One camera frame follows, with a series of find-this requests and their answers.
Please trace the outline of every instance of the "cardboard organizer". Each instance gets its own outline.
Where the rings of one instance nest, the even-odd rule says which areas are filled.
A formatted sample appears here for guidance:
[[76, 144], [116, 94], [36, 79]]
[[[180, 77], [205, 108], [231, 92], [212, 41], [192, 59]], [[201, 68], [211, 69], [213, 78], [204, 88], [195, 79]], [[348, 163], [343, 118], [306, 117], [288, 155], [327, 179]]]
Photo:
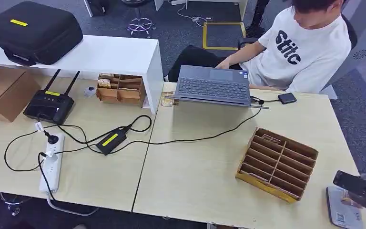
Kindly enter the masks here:
[[289, 203], [301, 200], [318, 152], [265, 129], [256, 129], [236, 178]]
[[108, 79], [109, 87], [97, 85], [96, 96], [100, 101], [112, 104], [135, 104], [142, 106], [146, 92], [141, 76], [101, 73], [100, 79]]

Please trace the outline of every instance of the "chair base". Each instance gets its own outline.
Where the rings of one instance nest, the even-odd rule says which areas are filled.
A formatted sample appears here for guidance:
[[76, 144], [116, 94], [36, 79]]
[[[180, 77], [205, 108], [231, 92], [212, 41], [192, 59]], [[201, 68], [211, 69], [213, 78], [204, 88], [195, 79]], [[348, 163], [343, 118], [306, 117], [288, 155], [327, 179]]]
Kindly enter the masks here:
[[8, 199], [6, 199], [5, 197], [3, 197], [3, 193], [0, 192], [0, 198], [1, 200], [8, 205], [8, 210], [12, 213], [13, 216], [16, 216], [20, 213], [20, 204], [29, 201], [31, 199], [31, 197], [21, 197], [17, 195], [15, 195], [14, 198], [10, 198], [11, 200], [9, 201]]
[[152, 20], [148, 18], [134, 18], [127, 27], [128, 31], [131, 31], [131, 36], [133, 36], [134, 32], [146, 32], [147, 38], [151, 38], [148, 30], [155, 30], [155, 24], [152, 23]]

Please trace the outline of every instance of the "white cable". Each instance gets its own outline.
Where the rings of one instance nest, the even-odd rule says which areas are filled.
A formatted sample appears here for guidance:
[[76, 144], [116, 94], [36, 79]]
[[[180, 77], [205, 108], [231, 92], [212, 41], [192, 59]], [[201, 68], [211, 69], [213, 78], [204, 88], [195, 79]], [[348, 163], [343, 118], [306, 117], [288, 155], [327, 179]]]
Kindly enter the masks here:
[[74, 214], [74, 215], [78, 215], [78, 216], [90, 216], [90, 215], [92, 215], [93, 213], [95, 213], [96, 211], [98, 211], [98, 210], [100, 209], [100, 208], [96, 208], [95, 210], [93, 210], [92, 212], [87, 213], [87, 214], [78, 213], [78, 212], [74, 212], [74, 211], [68, 211], [68, 210], [65, 210], [65, 209], [62, 209], [62, 208], [59, 208], [59, 207], [54, 206], [54, 205], [51, 203], [51, 199], [50, 199], [49, 194], [47, 195], [47, 203], [48, 203], [48, 205], [49, 205], [50, 207], [52, 207], [52, 208], [53, 208], [53, 209], [55, 209], [55, 210], [62, 211], [62, 212], [65, 212], [65, 213]]
[[[183, 10], [186, 7], [186, 5], [187, 5], [187, 2], [184, 4], [184, 6], [180, 10], [177, 11], [177, 14], [180, 15], [180, 16], [182, 16], [182, 17], [185, 17], [185, 18], [190, 18], [190, 20], [196, 22], [196, 24], [198, 26], [200, 26], [200, 27], [205, 27], [207, 25], [207, 23], [208, 23], [207, 19], [202, 18], [202, 17], [189, 17], [189, 16], [186, 16], [186, 15], [183, 15], [183, 14], [180, 14], [179, 13], [181, 10]], [[205, 21], [205, 24], [204, 25], [199, 24], [198, 23], [199, 19], [204, 20]]]

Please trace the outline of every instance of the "black hair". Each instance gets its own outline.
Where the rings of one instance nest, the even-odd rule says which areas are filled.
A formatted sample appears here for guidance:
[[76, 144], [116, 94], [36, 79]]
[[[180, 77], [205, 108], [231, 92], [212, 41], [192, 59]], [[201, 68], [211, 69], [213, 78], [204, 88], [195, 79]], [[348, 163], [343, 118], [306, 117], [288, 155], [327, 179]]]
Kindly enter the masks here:
[[300, 13], [326, 10], [336, 0], [292, 0], [292, 6]]

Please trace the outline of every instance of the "laptop keyboard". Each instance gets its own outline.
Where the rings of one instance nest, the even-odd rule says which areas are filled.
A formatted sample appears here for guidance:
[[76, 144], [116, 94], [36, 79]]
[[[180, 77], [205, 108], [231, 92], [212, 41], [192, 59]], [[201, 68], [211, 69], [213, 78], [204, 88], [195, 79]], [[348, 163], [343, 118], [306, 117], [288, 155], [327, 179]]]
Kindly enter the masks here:
[[212, 80], [180, 79], [179, 92], [218, 96], [232, 99], [248, 99], [249, 85], [243, 83], [216, 82]]

